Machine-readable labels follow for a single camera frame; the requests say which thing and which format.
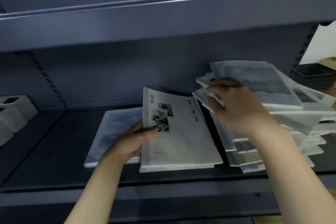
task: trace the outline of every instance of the hand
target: hand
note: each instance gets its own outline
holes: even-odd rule
[[[122,164],[125,164],[133,156],[140,155],[143,143],[155,136],[157,131],[157,128],[146,129],[144,131],[142,129],[142,120],[140,120],[118,138],[104,153],[101,160],[113,156],[121,161]]]
[[[283,129],[247,87],[229,78],[212,83],[207,91],[219,95],[225,108],[214,98],[207,97],[206,100],[221,123],[229,129],[246,136],[252,143],[261,134]]]

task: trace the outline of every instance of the white wall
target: white wall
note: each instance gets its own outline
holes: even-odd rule
[[[329,57],[336,57],[336,21],[317,28],[300,64],[317,63]]]

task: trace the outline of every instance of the gray metal shelving unit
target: gray metal shelving unit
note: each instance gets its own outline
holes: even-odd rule
[[[0,220],[64,222],[92,173],[83,162],[103,113],[141,105],[143,86],[191,93],[216,60],[264,60],[291,76],[319,23],[334,19],[336,0],[0,0],[0,95],[27,94],[40,110],[0,149]],[[335,186],[326,139],[314,170]],[[110,221],[277,213],[266,173],[133,164]]]

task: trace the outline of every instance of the forearm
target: forearm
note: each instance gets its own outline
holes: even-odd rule
[[[108,223],[122,168],[114,155],[102,159],[65,223]]]
[[[331,223],[336,202],[309,167],[292,135],[268,131],[256,140],[276,200],[286,223]]]

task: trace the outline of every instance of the stack of magazines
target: stack of magazines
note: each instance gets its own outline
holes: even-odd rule
[[[220,61],[210,63],[210,67],[212,72],[196,79],[202,88],[192,94],[210,111],[230,166],[240,167],[243,173],[265,170],[248,138],[222,125],[205,103],[205,97],[210,96],[205,89],[222,77],[247,86],[274,119],[292,133],[306,161],[314,166],[308,156],[323,153],[318,145],[326,141],[321,135],[336,132],[336,112],[332,108],[336,98],[297,84],[267,62]]]
[[[267,62],[220,61],[210,63],[210,68],[211,72],[196,79],[202,87],[193,96],[144,87],[143,107],[106,111],[84,166],[95,167],[115,140],[142,119],[144,128],[157,126],[158,133],[142,146],[141,156],[128,162],[140,162],[140,172],[213,168],[223,163],[221,155],[225,154],[230,166],[241,168],[243,173],[265,170],[249,139],[222,125],[205,102],[205,97],[211,96],[225,106],[219,96],[206,90],[213,80],[222,77],[247,86],[274,119],[292,133],[306,161],[314,166],[309,156],[323,153],[319,145],[326,141],[321,135],[336,132],[336,112],[332,108],[336,98],[297,84]],[[209,123],[214,123],[211,127],[217,133],[210,133]],[[221,155],[212,138],[215,134],[219,136],[216,143],[222,143],[225,150]]]

